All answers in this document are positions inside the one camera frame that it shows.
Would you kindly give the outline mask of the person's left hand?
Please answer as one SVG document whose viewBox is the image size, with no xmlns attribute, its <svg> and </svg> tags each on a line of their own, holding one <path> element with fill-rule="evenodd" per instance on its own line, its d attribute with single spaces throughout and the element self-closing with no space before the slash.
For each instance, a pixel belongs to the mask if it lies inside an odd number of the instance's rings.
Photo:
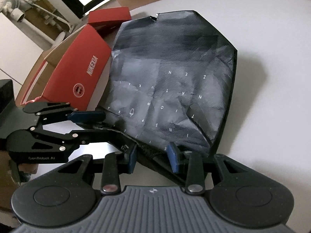
<svg viewBox="0 0 311 233">
<path fill-rule="evenodd" d="M 19 171 L 27 174 L 36 174 L 38 172 L 38 164 L 23 163 L 18 165 Z"/>
</svg>

